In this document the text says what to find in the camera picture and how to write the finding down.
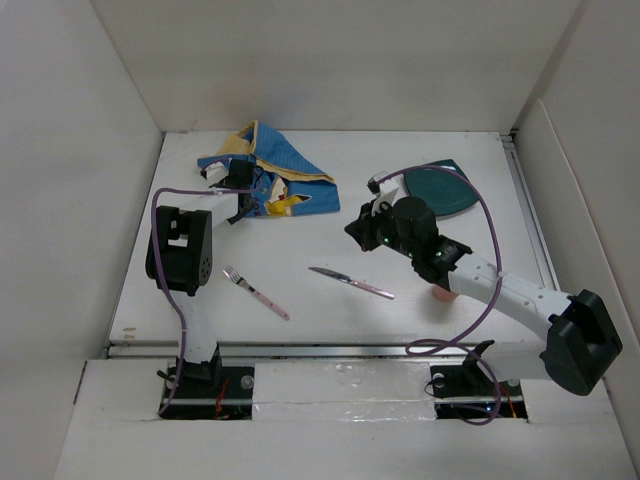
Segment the pink plastic cup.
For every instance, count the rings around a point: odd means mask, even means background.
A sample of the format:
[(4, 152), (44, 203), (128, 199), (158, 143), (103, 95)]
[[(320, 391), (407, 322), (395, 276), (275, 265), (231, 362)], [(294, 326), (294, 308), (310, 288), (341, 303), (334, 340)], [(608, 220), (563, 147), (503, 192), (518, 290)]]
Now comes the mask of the pink plastic cup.
[(453, 302), (458, 297), (457, 293), (446, 290), (438, 285), (433, 286), (432, 294), (437, 300), (447, 303)]

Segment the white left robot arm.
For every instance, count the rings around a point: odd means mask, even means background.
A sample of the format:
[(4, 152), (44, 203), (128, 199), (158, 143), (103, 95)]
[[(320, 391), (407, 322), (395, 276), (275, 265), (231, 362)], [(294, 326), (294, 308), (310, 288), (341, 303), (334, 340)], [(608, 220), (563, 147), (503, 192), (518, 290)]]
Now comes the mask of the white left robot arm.
[(211, 364), (218, 345), (212, 321), (193, 298), (213, 272), (213, 229), (251, 212), (258, 181), (247, 155), (209, 157), (198, 167), (210, 189), (163, 187), (153, 194), (145, 270), (178, 314), (181, 356), (192, 367), (188, 384), (208, 397), (222, 387), (223, 373)]

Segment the fork with pink handle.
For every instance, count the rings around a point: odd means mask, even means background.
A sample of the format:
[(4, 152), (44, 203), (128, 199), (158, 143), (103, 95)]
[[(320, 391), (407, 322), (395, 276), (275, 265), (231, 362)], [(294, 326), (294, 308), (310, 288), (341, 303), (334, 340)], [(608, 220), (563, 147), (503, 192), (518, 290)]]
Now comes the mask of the fork with pink handle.
[(267, 307), (270, 311), (274, 312), (277, 316), (279, 316), (284, 321), (290, 320), (290, 315), (281, 307), (279, 307), (276, 303), (262, 294), (259, 290), (253, 287), (243, 276), (241, 276), (235, 269), (231, 266), (226, 266), (223, 269), (224, 275), (235, 285), (247, 291), (253, 298), (259, 301), (262, 305)]

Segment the dark teal square plate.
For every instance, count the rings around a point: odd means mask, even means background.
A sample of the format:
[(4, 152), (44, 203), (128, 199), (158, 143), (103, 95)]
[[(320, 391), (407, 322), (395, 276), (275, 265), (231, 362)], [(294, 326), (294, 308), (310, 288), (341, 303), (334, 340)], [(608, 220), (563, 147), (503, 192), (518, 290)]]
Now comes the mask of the dark teal square plate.
[(404, 174), (409, 195), (422, 199), (437, 217), (461, 213), (478, 202), (478, 196), (464, 181), (444, 172), (452, 171), (466, 178), (453, 159), (435, 161), (432, 165), (443, 170), (421, 169)]

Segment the blue Pikachu cloth placemat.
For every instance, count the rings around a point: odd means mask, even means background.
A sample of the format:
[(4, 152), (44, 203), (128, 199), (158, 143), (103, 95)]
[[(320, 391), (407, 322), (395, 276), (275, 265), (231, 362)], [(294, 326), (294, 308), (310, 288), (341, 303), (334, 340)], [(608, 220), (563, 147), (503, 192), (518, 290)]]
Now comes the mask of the blue Pikachu cloth placemat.
[(199, 158), (196, 165), (205, 172), (216, 162), (230, 168), (233, 160), (246, 160), (257, 167), (251, 217), (291, 217), (340, 210), (334, 179), (264, 123), (249, 122), (228, 135), (216, 154)]

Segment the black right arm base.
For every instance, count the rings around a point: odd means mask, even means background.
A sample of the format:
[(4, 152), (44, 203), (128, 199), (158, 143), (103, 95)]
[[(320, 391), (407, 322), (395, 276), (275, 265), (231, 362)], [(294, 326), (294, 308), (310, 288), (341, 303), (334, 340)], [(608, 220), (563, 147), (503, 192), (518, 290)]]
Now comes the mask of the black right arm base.
[(496, 396), (493, 381), (471, 354), (460, 365), (435, 365), (430, 367), (430, 372), (431, 380), (425, 385), (425, 392), (435, 398)]

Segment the knife with pink handle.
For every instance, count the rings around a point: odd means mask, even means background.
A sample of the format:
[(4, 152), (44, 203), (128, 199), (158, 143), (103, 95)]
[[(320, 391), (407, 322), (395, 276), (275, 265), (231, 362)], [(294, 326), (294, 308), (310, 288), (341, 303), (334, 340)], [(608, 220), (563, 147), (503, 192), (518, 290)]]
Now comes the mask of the knife with pink handle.
[(354, 280), (352, 279), (350, 276), (345, 275), (343, 273), (334, 271), (334, 270), (330, 270), (327, 268), (322, 268), (322, 267), (309, 267), (309, 270), (319, 273), (321, 275), (324, 275), (326, 277), (332, 278), (334, 280), (337, 280), (339, 282), (342, 282), (344, 284), (347, 284), (349, 286), (352, 286), (354, 288), (357, 288), (359, 290), (377, 295), (379, 297), (388, 299), (388, 300), (394, 300), (395, 299), (395, 295), (391, 292), (388, 292), (386, 290), (368, 285), (366, 283), (363, 283), (362, 281), (358, 281), (358, 280)]

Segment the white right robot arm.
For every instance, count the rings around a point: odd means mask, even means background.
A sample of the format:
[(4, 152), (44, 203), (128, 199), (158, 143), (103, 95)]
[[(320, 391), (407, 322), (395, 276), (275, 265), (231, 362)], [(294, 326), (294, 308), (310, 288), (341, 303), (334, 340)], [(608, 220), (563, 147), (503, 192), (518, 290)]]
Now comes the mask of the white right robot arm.
[(362, 250), (386, 246), (410, 258), (423, 280), (478, 300), (541, 339), (530, 349), (510, 344), (488, 347), (484, 359), (462, 369), (462, 381), (473, 393), (486, 393), (499, 375), (510, 379), (523, 367), (572, 394), (587, 396), (623, 350), (597, 294), (583, 290), (570, 295), (499, 272), (470, 247), (440, 234), (433, 211), (421, 199), (382, 203), (380, 212), (365, 204), (345, 231)]

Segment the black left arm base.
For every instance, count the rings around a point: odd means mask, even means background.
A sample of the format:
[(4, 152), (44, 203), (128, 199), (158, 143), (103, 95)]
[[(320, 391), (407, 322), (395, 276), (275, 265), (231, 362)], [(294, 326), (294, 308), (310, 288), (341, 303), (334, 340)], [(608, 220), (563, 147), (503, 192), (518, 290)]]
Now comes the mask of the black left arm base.
[(218, 352), (208, 362), (184, 362), (174, 400), (250, 400), (254, 385), (253, 366), (226, 365)]

